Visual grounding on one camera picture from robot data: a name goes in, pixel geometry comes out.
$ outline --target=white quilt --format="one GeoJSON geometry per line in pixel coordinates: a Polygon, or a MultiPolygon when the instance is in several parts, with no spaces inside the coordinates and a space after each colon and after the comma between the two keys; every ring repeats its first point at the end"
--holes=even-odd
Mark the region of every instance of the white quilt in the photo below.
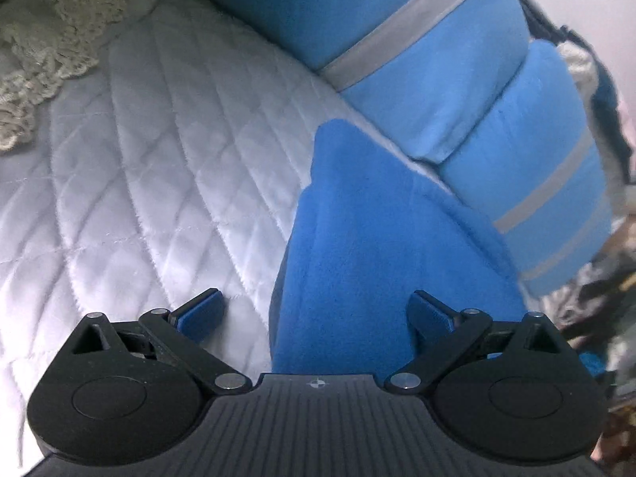
{"type": "Polygon", "coordinates": [[[317,127],[348,119],[404,159],[207,0],[160,0],[100,61],[40,106],[33,145],[0,157],[3,477],[41,458],[25,405],[88,312],[135,320],[218,287],[228,312],[206,347],[252,379],[267,371],[271,290],[317,127]]]}

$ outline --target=triangular cutout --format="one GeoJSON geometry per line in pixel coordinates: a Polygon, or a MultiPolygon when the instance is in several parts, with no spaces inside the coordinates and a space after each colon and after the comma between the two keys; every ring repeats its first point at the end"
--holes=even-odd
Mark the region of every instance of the triangular cutout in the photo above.
{"type": "Polygon", "coordinates": [[[75,355],[82,353],[101,352],[108,349],[108,343],[104,334],[96,325],[91,325],[84,330],[79,341],[73,349],[75,355]]]}
{"type": "Polygon", "coordinates": [[[529,350],[534,352],[543,352],[543,353],[560,353],[557,344],[554,342],[552,337],[546,332],[545,328],[539,328],[539,331],[534,334],[530,345],[528,346],[529,350]]]}

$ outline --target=ruffled lace fabric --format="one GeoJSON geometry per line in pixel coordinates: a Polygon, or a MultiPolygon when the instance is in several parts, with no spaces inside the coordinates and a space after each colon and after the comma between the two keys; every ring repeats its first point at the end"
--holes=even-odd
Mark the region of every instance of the ruffled lace fabric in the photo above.
{"type": "Polygon", "coordinates": [[[41,1],[43,12],[16,6],[0,22],[2,40],[21,65],[0,78],[0,152],[31,141],[36,106],[55,97],[64,79],[97,65],[93,42],[126,10],[126,0],[41,1]]]}

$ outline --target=folded blue cloth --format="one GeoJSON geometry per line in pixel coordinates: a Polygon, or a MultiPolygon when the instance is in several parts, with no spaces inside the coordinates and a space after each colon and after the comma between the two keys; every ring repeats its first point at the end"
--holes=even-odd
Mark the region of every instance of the folded blue cloth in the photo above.
{"type": "Polygon", "coordinates": [[[416,355],[406,305],[418,289],[497,320],[525,313],[490,221],[342,120],[316,135],[279,279],[275,372],[385,378],[416,355]]]}

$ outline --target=gray band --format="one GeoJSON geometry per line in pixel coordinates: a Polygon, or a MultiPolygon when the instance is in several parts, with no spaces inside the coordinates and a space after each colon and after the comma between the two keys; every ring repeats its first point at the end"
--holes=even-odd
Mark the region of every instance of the gray band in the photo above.
{"type": "Polygon", "coordinates": [[[556,167],[556,170],[539,186],[537,186],[523,201],[508,210],[493,224],[500,233],[507,233],[515,226],[529,219],[532,214],[554,197],[575,174],[589,150],[594,145],[594,138],[587,129],[581,138],[565,156],[565,159],[556,167]]]}
{"type": "Polygon", "coordinates": [[[576,234],[552,256],[545,259],[543,262],[540,262],[529,271],[522,272],[520,274],[521,279],[524,281],[534,280],[547,273],[556,265],[560,264],[563,260],[570,256],[578,246],[581,245],[581,242],[587,238],[592,229],[599,223],[600,218],[603,216],[603,212],[608,210],[609,199],[607,198],[607,195],[603,194],[592,214],[589,216],[587,221],[585,221],[583,226],[581,226],[581,228],[576,232],[576,234]]]}
{"type": "Polygon", "coordinates": [[[342,91],[400,55],[465,1],[409,0],[319,74],[342,91]]]}

